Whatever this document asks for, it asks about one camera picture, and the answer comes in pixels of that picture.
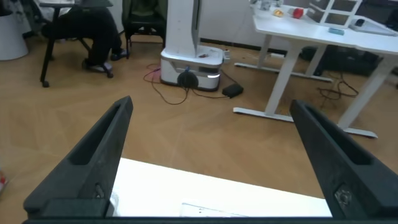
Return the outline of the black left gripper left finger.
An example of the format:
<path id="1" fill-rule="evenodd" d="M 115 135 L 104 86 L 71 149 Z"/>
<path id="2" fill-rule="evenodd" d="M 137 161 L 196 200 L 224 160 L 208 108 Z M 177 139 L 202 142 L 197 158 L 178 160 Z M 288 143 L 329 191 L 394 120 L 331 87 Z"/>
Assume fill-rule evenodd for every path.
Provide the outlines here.
<path id="1" fill-rule="evenodd" d="M 104 218 L 128 131 L 130 96 L 114 102 L 25 199 L 29 218 Z"/>

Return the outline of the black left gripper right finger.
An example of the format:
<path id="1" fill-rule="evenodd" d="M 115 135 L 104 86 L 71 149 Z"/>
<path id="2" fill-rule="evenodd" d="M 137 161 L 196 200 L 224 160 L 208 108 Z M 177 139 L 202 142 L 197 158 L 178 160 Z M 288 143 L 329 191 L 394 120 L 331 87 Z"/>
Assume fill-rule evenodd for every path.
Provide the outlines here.
<path id="1" fill-rule="evenodd" d="M 397 218 L 397 174 L 312 105 L 290 105 L 295 127 L 335 218 Z"/>

